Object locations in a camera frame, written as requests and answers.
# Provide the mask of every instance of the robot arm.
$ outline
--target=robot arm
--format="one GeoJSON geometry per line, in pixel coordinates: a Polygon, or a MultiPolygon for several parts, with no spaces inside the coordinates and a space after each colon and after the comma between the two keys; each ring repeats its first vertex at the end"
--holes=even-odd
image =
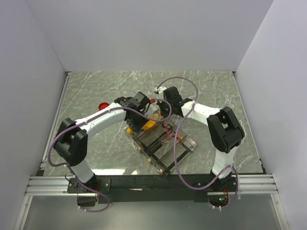
{"type": "MultiPolygon", "coordinates": [[[[159,99],[166,99],[172,105],[173,113],[184,117],[195,104],[194,110],[187,116],[204,123],[209,127],[210,135],[216,147],[215,162],[212,174],[217,175],[227,165],[232,165],[237,147],[245,134],[231,108],[211,108],[186,98],[182,99],[176,87],[160,87],[155,89],[159,99]]],[[[167,106],[160,103],[161,114],[168,113],[167,106]]],[[[226,169],[220,180],[227,180],[231,176],[231,168],[226,169]]]]}
{"type": "Polygon", "coordinates": [[[146,118],[134,112],[121,109],[123,107],[131,108],[148,117],[158,113],[159,109],[156,104],[150,102],[147,96],[138,92],[134,97],[117,98],[107,108],[83,119],[72,121],[70,118],[67,118],[62,121],[58,129],[57,135],[74,125],[85,123],[60,137],[54,145],[54,149],[68,163],[80,181],[92,189],[96,189],[97,184],[96,175],[90,169],[85,159],[88,139],[117,122],[126,121],[135,132],[138,132],[148,122],[146,118]]]}

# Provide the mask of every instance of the gray marble surface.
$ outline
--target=gray marble surface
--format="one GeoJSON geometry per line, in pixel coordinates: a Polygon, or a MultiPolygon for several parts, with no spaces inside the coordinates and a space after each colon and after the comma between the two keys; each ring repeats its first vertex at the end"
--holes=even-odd
{"type": "MultiPolygon", "coordinates": [[[[261,173],[259,155],[251,135],[241,98],[231,72],[213,71],[98,71],[73,72],[69,77],[59,113],[60,121],[86,117],[98,111],[101,102],[111,103],[120,96],[134,96],[138,91],[154,98],[153,88],[172,76],[191,79],[199,88],[198,102],[210,107],[231,107],[246,135],[235,155],[234,166],[239,173],[261,173]]],[[[183,98],[194,98],[194,87],[187,81],[172,79],[164,86],[176,86],[183,98]]],[[[171,118],[176,124],[181,118],[171,118]]],[[[109,126],[88,142],[87,161],[96,174],[158,174],[124,134],[126,123],[109,126]]],[[[215,158],[208,127],[187,119],[182,130],[190,135],[198,147],[179,165],[182,173],[209,173],[215,158]]],[[[52,152],[54,162],[63,160],[52,152]]],[[[66,167],[47,166],[44,175],[64,175],[66,167]]]]}

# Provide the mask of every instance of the black mounting bar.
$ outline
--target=black mounting bar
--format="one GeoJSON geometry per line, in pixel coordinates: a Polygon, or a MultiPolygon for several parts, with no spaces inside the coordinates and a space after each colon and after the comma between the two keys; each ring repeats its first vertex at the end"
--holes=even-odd
{"type": "MultiPolygon", "coordinates": [[[[185,174],[184,179],[194,187],[208,184],[212,177],[210,174],[185,174]]],[[[107,195],[111,202],[131,201],[176,201],[193,200],[194,202],[208,202],[208,192],[224,192],[228,186],[229,192],[236,190],[236,178],[231,177],[227,184],[221,187],[210,186],[201,191],[187,188],[178,175],[106,175],[97,176],[100,192],[107,195]]],[[[75,178],[70,179],[67,193],[91,193],[80,187],[75,178]]],[[[98,203],[104,204],[106,200],[99,197],[98,203]]]]}

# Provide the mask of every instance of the white wall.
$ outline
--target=white wall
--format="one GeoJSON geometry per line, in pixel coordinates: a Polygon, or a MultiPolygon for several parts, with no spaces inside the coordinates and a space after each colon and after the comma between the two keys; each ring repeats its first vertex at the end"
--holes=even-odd
{"type": "Polygon", "coordinates": [[[25,0],[0,1],[0,228],[43,156],[65,72],[25,0]]]}
{"type": "Polygon", "coordinates": [[[65,70],[236,70],[272,0],[27,0],[65,70]]]}
{"type": "Polygon", "coordinates": [[[307,1],[275,0],[236,80],[293,230],[307,229],[307,1]]]}

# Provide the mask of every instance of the red cap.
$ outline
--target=red cap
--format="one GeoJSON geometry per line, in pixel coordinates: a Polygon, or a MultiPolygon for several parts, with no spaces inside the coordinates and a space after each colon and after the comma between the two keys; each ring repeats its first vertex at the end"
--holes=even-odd
{"type": "Polygon", "coordinates": [[[109,103],[107,102],[102,102],[99,106],[98,106],[98,109],[99,110],[103,110],[105,108],[107,108],[109,106],[109,103]]]}

